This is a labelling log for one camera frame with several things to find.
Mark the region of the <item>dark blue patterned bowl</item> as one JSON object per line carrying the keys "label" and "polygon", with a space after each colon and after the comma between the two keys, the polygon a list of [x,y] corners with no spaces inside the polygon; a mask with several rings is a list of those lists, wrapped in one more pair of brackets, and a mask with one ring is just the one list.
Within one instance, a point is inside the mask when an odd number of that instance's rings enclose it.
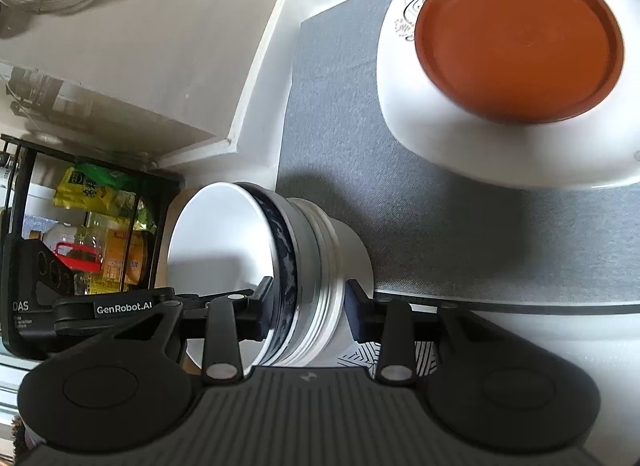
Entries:
{"label": "dark blue patterned bowl", "polygon": [[240,186],[262,209],[276,247],[277,277],[274,282],[277,283],[277,291],[274,293],[273,318],[266,351],[258,361],[259,365],[273,365],[291,341],[298,319],[298,276],[294,244],[284,213],[267,189],[250,183],[241,183]]}

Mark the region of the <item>white round bowl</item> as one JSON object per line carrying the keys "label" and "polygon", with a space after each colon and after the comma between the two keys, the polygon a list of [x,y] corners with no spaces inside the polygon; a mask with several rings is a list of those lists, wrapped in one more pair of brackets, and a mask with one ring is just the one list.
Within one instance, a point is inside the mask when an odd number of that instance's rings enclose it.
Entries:
{"label": "white round bowl", "polygon": [[[200,189],[184,206],[169,242],[167,283],[179,295],[194,295],[186,307],[180,330],[186,336],[186,352],[196,364],[204,353],[207,297],[218,293],[250,296],[265,277],[273,278],[277,291],[276,247],[267,219],[257,201],[241,186],[214,183]],[[244,371],[258,365],[266,351],[266,338],[240,337]]]}

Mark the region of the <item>brown round plate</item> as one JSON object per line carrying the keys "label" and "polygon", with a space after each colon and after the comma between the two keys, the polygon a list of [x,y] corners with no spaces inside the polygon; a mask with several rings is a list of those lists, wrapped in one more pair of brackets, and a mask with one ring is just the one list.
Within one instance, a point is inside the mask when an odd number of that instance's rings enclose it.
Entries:
{"label": "brown round plate", "polygon": [[414,44],[449,100],[514,125],[597,106],[620,79],[625,54],[605,0],[425,0]]}

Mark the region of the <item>grey table mat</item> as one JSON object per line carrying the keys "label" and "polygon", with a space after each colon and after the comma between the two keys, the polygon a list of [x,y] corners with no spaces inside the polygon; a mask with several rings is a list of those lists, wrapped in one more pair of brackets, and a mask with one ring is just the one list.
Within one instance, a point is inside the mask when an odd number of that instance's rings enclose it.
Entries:
{"label": "grey table mat", "polygon": [[375,289],[518,310],[639,305],[639,191],[519,191],[436,167],[386,128],[376,47],[391,0],[302,23],[277,190],[366,245]]}

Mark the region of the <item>yellow snack packet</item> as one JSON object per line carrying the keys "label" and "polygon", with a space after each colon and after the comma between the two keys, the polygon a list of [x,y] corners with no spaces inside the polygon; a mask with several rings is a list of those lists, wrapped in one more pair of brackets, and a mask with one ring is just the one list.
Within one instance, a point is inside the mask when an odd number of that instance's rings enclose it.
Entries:
{"label": "yellow snack packet", "polygon": [[90,163],[69,167],[55,187],[53,204],[103,215],[119,223],[134,221],[135,231],[154,233],[157,225],[151,209],[136,196],[137,180],[124,172]]}

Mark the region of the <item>black storage rack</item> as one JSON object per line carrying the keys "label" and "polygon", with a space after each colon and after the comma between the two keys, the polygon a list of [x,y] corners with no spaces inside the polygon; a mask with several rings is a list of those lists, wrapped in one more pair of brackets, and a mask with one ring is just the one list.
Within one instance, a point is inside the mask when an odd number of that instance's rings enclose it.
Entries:
{"label": "black storage rack", "polygon": [[[1,214],[1,338],[18,358],[42,361],[98,334],[58,334],[53,304],[63,298],[129,293],[155,285],[168,209],[183,188],[172,173],[134,170],[9,137]],[[69,167],[90,163],[129,174],[154,215],[154,233],[79,209],[55,207]]]}

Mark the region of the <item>white square plate on mat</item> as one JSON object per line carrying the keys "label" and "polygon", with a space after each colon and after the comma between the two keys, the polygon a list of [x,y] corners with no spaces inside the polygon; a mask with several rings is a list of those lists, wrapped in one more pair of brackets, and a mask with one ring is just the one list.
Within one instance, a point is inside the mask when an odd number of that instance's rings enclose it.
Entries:
{"label": "white square plate on mat", "polygon": [[611,94],[574,119],[524,128],[470,114],[428,80],[413,42],[424,1],[392,0],[378,39],[378,103],[401,145],[465,177],[517,189],[638,183],[639,0],[605,0],[625,47],[622,74]]}

